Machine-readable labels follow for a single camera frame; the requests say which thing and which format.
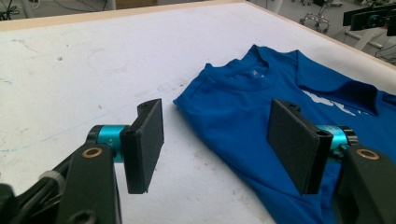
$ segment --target shirt logo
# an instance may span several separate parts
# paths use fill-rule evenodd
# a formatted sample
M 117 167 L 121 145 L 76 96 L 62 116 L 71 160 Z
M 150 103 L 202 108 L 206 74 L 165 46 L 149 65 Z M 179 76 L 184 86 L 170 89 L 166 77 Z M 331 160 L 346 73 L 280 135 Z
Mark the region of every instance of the shirt logo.
M 253 76 L 255 77 L 265 77 L 264 74 L 260 74 L 258 71 L 256 71 L 255 69 L 253 69 L 253 71 L 251 72 L 253 74 Z
M 307 94 L 309 97 L 311 97 L 312 101 L 317 103 L 317 104 L 324 104 L 324 105 L 328 105 L 328 106 L 337 106 L 341 111 L 343 111 L 343 112 L 345 112 L 345 113 L 347 113 L 347 114 L 349 114 L 351 116 L 356 116 L 354 113 L 352 113 L 350 110 L 346 109 L 344 107 L 344 105 L 342 105 L 340 103 L 336 103 L 336 102 L 328 100 L 326 98 L 319 97 L 319 96 L 317 96 L 314 93 L 309 92 L 309 91 L 303 91 L 303 92 L 305 94 Z

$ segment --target floor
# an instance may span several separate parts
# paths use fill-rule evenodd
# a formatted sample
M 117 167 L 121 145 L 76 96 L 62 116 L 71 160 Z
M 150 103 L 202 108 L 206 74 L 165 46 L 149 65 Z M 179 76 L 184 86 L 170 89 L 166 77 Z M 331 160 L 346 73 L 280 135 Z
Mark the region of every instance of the floor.
M 0 0 L 0 13 L 5 12 L 6 8 L 9 4 L 10 0 Z M 21 2 L 19 0 L 11 0 L 12 6 L 15 6 L 15 14 L 11 15 L 12 20 L 24 19 L 25 15 L 21 9 Z M 35 17 L 49 17 L 49 16 L 58 16 L 58 15 L 68 15 L 68 14 L 76 14 L 76 13 L 86 13 L 93 11 L 102 11 L 109 10 L 108 5 L 105 0 L 31 0 L 38 1 L 37 3 L 32 3 L 33 13 Z M 158 0 L 158 5 L 170 5 L 170 4 L 178 4 L 178 3 L 186 3 L 191 1 L 198 0 Z M 349 27 L 343 27 L 343 15 L 344 12 L 359 9 L 363 6 L 361 4 L 353 2 L 355 0 L 342 0 L 341 7 L 329 7 L 326 8 L 323 16 L 330 20 L 331 26 L 329 31 L 327 32 L 327 36 L 336 39 L 340 42 L 346 43 L 349 46 L 354 47 L 358 39 L 352 37 L 350 35 L 346 35 L 346 32 L 349 31 Z M 259 7 L 264 8 L 273 8 L 276 3 L 273 0 L 250 0 L 253 4 L 256 4 Z M 320 7 L 311 4 L 305 6 L 300 2 L 300 0 L 295 0 L 294 2 L 291 0 L 283 0 L 283 4 L 278 12 L 279 15 L 284 16 L 292 21 L 299 22 L 307 12 L 318 13 Z M 305 26 L 310 27 L 314 30 L 315 22 L 307 21 Z M 355 35 L 362 35 L 363 32 L 353 32 Z M 378 37 L 376 37 L 373 41 L 376 44 L 382 46 L 382 48 L 373 47 L 371 45 L 366 45 L 362 51 L 366 52 L 370 55 L 373 55 L 377 58 L 380 58 L 388 63 L 394 64 L 396 63 L 396 37 L 388 37 L 385 34 L 385 31 L 382 31 Z

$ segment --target blue t-shirt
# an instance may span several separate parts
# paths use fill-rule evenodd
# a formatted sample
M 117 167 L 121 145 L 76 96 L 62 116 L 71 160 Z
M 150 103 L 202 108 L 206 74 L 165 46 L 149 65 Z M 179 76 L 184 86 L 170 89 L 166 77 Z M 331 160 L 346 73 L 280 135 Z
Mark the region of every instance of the blue t-shirt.
M 277 223 L 334 223 L 340 164 L 328 163 L 318 194 L 300 195 L 266 141 L 273 98 L 312 123 L 346 125 L 396 163 L 396 97 L 305 57 L 253 46 L 242 60 L 207 64 L 174 101 L 199 137 L 257 193 Z

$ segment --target table surface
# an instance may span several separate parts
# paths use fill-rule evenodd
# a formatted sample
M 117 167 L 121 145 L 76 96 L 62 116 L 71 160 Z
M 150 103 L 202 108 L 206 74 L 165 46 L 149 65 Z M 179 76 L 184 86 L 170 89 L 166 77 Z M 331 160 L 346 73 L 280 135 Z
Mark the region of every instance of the table surface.
M 20 194 L 85 141 L 96 124 L 131 124 L 163 99 L 165 143 L 124 223 L 274 223 L 248 188 L 193 133 L 172 101 L 204 68 L 253 45 L 309 58 L 396 93 L 396 70 L 296 22 L 242 1 L 147 7 L 0 22 L 0 182 Z

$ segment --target teal joint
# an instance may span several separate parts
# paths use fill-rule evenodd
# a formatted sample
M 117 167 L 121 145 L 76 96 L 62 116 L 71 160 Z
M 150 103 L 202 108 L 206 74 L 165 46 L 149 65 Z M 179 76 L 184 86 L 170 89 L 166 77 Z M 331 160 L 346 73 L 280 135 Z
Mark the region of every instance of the teal joint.
M 105 125 L 99 132 L 97 143 L 106 144 L 113 150 L 114 162 L 122 162 L 120 133 L 125 125 Z
M 333 135 L 332 145 L 330 150 L 336 150 L 342 145 L 347 145 L 347 136 L 344 131 L 338 126 L 334 125 L 317 125 L 321 130 L 327 131 Z

